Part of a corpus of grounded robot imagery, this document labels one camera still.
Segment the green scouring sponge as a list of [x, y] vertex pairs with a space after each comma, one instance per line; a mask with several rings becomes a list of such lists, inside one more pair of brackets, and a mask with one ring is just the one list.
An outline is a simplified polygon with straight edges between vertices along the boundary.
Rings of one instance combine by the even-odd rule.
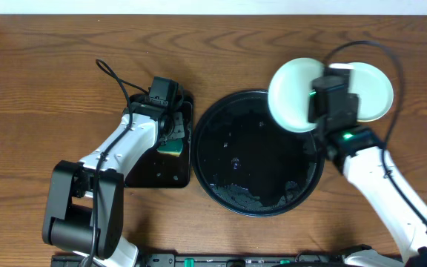
[[184, 144], [182, 139], [171, 139], [163, 142], [157, 148], [157, 152], [160, 154], [179, 157], [183, 151], [183, 147], [184, 147]]

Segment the light blue plate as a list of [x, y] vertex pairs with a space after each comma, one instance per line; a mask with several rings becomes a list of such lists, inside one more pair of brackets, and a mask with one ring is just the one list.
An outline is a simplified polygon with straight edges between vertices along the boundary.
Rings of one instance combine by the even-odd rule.
[[308, 121], [308, 105], [311, 83], [321, 74], [322, 63], [311, 58], [286, 62], [274, 74], [268, 87], [268, 108], [281, 128], [293, 133], [316, 128]]
[[352, 62], [349, 92], [359, 97], [357, 120], [371, 122], [386, 115], [394, 100], [394, 89], [388, 77], [377, 67]]

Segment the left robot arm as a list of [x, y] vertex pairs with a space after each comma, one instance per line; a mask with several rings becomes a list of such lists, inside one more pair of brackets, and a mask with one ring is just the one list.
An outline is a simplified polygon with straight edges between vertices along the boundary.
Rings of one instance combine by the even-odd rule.
[[77, 266], [134, 266], [139, 249], [123, 235], [126, 188], [183, 188], [190, 181], [193, 108], [137, 105], [77, 162], [53, 169], [42, 239], [79, 255]]

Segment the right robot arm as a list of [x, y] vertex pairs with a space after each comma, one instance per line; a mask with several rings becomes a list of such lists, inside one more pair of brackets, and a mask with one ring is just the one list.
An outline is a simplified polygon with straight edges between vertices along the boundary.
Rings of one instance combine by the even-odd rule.
[[427, 266], [427, 205], [394, 164], [384, 143], [358, 125], [359, 99], [313, 96], [327, 157], [370, 203], [397, 244], [406, 266]]

